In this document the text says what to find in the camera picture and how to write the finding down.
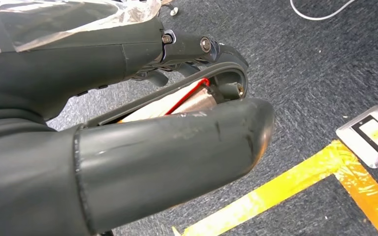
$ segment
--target metal plate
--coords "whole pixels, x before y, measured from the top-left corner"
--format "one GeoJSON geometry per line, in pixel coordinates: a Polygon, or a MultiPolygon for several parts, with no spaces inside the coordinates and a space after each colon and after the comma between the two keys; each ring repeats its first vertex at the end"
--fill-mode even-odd
{"type": "Polygon", "coordinates": [[[366,165],[378,167],[378,106],[343,125],[336,133],[366,165]]]}

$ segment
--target hex bolt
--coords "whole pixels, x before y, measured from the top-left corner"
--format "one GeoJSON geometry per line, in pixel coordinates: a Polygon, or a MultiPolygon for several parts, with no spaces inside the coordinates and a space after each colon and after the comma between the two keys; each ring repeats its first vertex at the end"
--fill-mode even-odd
{"type": "Polygon", "coordinates": [[[211,41],[209,41],[207,37],[201,38],[201,49],[206,53],[208,53],[211,50],[211,41]]]}
{"type": "Polygon", "coordinates": [[[161,37],[161,40],[163,41],[164,44],[169,44],[172,43],[173,39],[172,36],[165,34],[161,37]]]}

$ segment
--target yellow tape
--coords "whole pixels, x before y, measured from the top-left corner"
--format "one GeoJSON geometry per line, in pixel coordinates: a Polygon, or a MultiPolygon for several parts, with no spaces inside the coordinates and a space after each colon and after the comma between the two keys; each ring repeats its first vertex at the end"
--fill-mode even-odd
{"type": "Polygon", "coordinates": [[[173,232],[175,236],[218,236],[331,174],[335,174],[378,230],[378,184],[350,150],[334,141],[270,182],[189,226],[183,235],[174,227],[173,232]]]}
{"type": "Polygon", "coordinates": [[[378,183],[345,146],[338,149],[344,165],[334,175],[378,230],[378,183]]]}

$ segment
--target carpet floor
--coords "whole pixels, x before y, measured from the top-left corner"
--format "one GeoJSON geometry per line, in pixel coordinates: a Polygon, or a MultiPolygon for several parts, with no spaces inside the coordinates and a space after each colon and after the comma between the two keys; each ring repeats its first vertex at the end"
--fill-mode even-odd
{"type": "MultiPolygon", "coordinates": [[[[296,0],[306,15],[324,16],[345,0],[296,0]]],[[[335,130],[378,105],[378,0],[357,0],[326,21],[305,20],[289,0],[176,0],[163,9],[167,29],[206,34],[236,47],[250,64],[249,97],[270,101],[277,114],[273,141],[240,180],[178,207],[115,229],[119,236],[171,236],[315,154],[335,130]]],[[[180,77],[173,74],[171,83],[180,77]]],[[[49,122],[58,130],[148,94],[149,82],[129,81],[70,99],[49,122]]],[[[378,181],[378,169],[369,169],[378,181]]],[[[228,236],[375,236],[378,232],[334,177],[235,227],[228,236]]]]}

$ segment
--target plastic sheet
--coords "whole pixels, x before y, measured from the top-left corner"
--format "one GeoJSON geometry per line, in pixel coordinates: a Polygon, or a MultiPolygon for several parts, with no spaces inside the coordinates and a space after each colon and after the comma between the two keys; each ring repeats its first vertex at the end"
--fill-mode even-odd
{"type": "Polygon", "coordinates": [[[3,0],[0,31],[12,43],[6,48],[22,52],[78,32],[146,22],[160,7],[160,0],[3,0]]]}

